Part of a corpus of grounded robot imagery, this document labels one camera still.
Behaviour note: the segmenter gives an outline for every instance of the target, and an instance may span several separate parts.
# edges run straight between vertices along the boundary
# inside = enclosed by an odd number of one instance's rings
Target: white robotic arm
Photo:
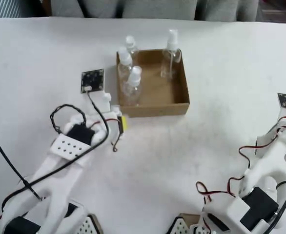
[[[117,120],[117,114],[114,111],[103,113],[104,119]],[[80,115],[73,116],[68,124],[64,127],[64,132],[59,134],[54,140],[51,148],[48,151],[47,158],[39,167],[37,172],[29,180],[32,181],[54,171],[61,167],[64,163],[69,162],[81,153],[88,151],[95,147],[100,142],[105,140],[104,144],[115,141],[119,135],[119,121],[110,121],[108,130],[100,117],[100,115],[86,116],[86,125],[81,127],[83,118]],[[88,129],[90,127],[94,130],[92,132],[91,143],[82,142],[79,140],[79,135],[84,134],[81,128]],[[50,176],[43,181],[35,184],[32,188],[45,201],[39,201],[29,190],[25,190],[18,195],[12,197],[5,205],[1,218],[1,233],[8,233],[8,225],[17,217],[23,216],[30,212],[36,205],[46,203],[47,212],[45,220],[41,224],[40,229],[35,233],[38,234],[73,234],[75,230],[84,222],[87,216],[87,210],[83,205],[77,204],[76,209],[70,216],[65,217],[68,211],[71,192],[82,177],[83,173],[90,168],[93,158],[101,155],[101,149],[90,151],[74,163],[66,167],[66,169],[57,173],[56,176]]]
[[[277,191],[277,185],[286,181],[285,116],[286,106],[281,107],[277,124],[258,138],[257,145],[266,146],[257,149],[255,162],[243,174],[239,194],[220,193],[212,201],[206,199],[202,219],[211,230],[218,234],[267,234],[269,227],[282,225],[282,219],[275,219],[286,201],[286,184]]]

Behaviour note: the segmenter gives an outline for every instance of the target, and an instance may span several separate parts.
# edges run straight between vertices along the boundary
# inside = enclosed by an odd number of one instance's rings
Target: cardboard box
[[[142,50],[138,65],[142,68],[142,93],[138,106],[125,106],[117,72],[118,99],[121,111],[130,117],[184,115],[190,105],[183,58],[177,65],[177,77],[172,81],[161,78],[162,50]]]

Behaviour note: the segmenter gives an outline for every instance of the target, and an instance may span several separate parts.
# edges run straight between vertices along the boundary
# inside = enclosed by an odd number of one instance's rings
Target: yellow component
[[[125,118],[125,116],[122,116],[122,123],[123,123],[123,130],[127,130],[128,129],[128,124],[127,124],[127,119]]]

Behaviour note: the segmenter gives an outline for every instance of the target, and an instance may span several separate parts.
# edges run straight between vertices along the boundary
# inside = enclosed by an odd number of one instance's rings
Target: plastic spray bottle
[[[163,50],[161,77],[172,80],[177,75],[181,51],[178,48],[178,30],[170,29],[167,47]]]

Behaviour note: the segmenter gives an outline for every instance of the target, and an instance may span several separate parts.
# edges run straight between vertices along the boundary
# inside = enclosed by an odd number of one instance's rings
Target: robotic arm
[[[286,181],[285,116],[286,102],[281,101],[277,124],[257,139],[257,145],[262,146],[257,149],[255,163],[243,175],[238,196],[223,193],[207,199],[202,219],[218,234],[268,234],[282,226],[286,184],[279,184]]]
[[[97,98],[101,97],[102,103],[107,102],[109,104],[110,98],[107,98],[109,96],[103,91],[101,92],[102,95],[97,94]],[[42,200],[38,200],[30,190],[25,190],[8,200],[1,218],[2,234],[80,233],[79,227],[84,223],[88,213],[83,205],[73,202],[70,195],[77,181],[90,168],[94,157],[101,156],[102,146],[115,141],[118,137],[119,121],[117,114],[119,113],[116,109],[114,110],[110,111],[109,108],[109,111],[100,113],[97,109],[100,115],[94,114],[83,117],[76,115],[70,119],[64,131],[60,131],[58,137],[53,141],[43,164],[29,180],[30,184],[80,157],[83,153],[85,155],[55,175],[49,176],[32,186]],[[23,218],[25,214],[31,213],[37,206],[45,206],[45,219],[40,225]]]

